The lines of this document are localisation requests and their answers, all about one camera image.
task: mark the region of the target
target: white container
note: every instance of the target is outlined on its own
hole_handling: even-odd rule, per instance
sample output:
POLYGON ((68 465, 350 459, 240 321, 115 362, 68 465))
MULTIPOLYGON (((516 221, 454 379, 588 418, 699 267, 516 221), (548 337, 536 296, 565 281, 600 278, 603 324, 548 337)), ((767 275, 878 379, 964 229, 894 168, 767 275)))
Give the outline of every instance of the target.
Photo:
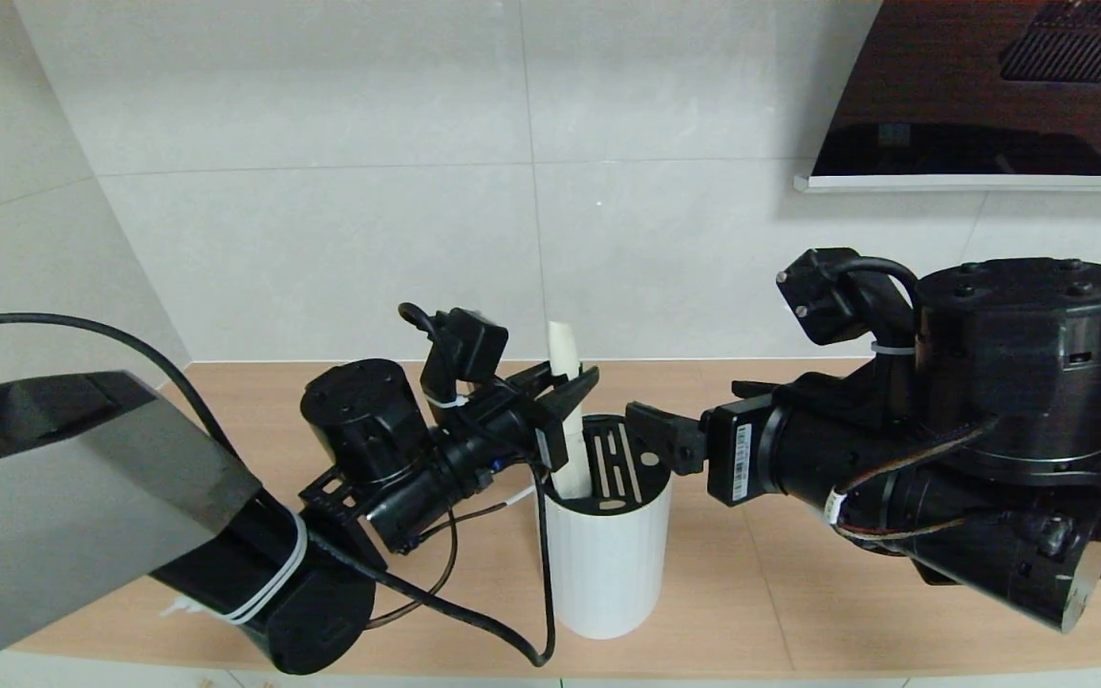
POLYGON ((547 547, 555 618, 578 635, 603 641, 636 630, 661 597, 671 480, 669 469, 651 454, 647 462, 639 454, 630 456, 625 433, 621 441, 598 441, 598 418, 585 418, 595 495, 560 501, 553 489, 547 492, 547 547), (607 446, 626 456, 615 461, 607 446), (606 454, 603 461, 598 449, 606 454), (628 467, 621 471, 621 496, 614 491, 615 465, 628 467), (609 469, 610 495, 596 493, 600 469, 609 469))

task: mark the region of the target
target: white tube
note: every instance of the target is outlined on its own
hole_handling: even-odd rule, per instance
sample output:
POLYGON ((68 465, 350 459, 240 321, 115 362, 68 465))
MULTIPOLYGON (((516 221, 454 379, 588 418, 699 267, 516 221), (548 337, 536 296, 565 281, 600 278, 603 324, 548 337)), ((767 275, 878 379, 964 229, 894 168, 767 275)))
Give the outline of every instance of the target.
MULTIPOLYGON (((550 350, 550 373, 568 375, 574 380, 580 375, 580 356, 576 352, 576 339, 567 323, 547 323, 547 349, 550 350)), ((589 496, 589 449, 585 447, 585 425, 580 406, 563 422, 563 434, 568 440, 568 465, 550 474, 555 492, 564 500, 589 496)))
POLYGON ((595 641, 636 630, 661 597, 672 481, 633 512, 590 515, 546 500, 555 618, 595 641))

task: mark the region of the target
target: screw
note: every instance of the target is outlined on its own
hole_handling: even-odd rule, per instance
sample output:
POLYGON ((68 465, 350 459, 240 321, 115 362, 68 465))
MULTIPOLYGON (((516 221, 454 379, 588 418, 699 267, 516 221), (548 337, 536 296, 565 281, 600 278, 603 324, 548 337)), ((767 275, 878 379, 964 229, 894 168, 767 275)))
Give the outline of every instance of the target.
POLYGON ((1075 282, 1066 288, 1065 293, 1069 296, 1089 296, 1090 293, 1093 293, 1093 285, 1089 282, 1075 282))

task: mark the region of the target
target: sticker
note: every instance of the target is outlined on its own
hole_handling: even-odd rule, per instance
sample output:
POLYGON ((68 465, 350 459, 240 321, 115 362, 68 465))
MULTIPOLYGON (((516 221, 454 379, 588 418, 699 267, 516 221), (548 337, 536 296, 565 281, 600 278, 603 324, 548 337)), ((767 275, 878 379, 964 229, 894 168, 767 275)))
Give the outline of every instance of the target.
POLYGON ((745 500, 750 487, 750 437, 753 424, 738 426, 733 449, 733 501, 745 500))

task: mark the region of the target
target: zip tie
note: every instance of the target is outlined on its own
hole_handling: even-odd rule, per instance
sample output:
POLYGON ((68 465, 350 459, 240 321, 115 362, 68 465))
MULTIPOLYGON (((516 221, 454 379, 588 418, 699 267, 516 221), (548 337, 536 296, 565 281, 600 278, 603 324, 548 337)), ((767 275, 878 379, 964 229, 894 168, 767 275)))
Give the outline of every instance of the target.
POLYGON ((869 348, 873 349, 874 353, 886 353, 887 357, 915 357, 915 347, 882 347, 877 341, 870 341, 869 348))
POLYGON ((843 500, 847 500, 847 498, 848 495, 840 495, 840 493, 836 492, 835 488, 830 489, 827 503, 822 506, 822 517, 827 518, 827 523, 830 523, 830 525, 839 523, 839 510, 843 509, 843 500))
POLYGON ((232 626, 243 626, 243 624, 252 621, 254 615, 258 615, 259 611, 262 611, 263 607, 271 603, 271 600, 279 594, 284 585, 287 585, 287 580, 292 579, 293 574, 296 574, 296 569, 305 560, 305 553, 308 552, 308 526, 305 524, 305 518, 302 518, 301 514, 294 512, 292 506, 284 504, 284 509, 287 509, 287 512, 292 513, 292 521, 296 524, 296 546, 294 546, 292 556, 287 557, 287 561, 279 567, 279 571, 275 571, 274 578, 269 583, 263 585, 262 589, 254 593, 248 602, 244 602, 244 604, 241 604, 239 609, 231 613, 219 614, 208 610, 203 604, 198 604, 192 598, 181 596, 172 601, 170 609, 161 612, 161 615, 170 615, 176 611, 185 611, 186 613, 206 612, 217 615, 217 618, 227 621, 232 626))
POLYGON ((530 484, 528 488, 521 489, 521 491, 517 492, 515 495, 509 496, 509 498, 506 498, 506 500, 503 500, 503 505, 505 505, 505 506, 512 506, 516 502, 520 502, 521 500, 524 500, 524 498, 528 496, 530 492, 533 492, 533 485, 532 484, 530 484))
POLYGON ((433 400, 433 397, 430 396, 427 397, 427 403, 433 406, 436 406, 437 409, 455 409, 458 408, 458 406, 467 405, 468 402, 470 402, 470 397, 462 395, 458 395, 456 400, 450 402, 442 402, 433 400))

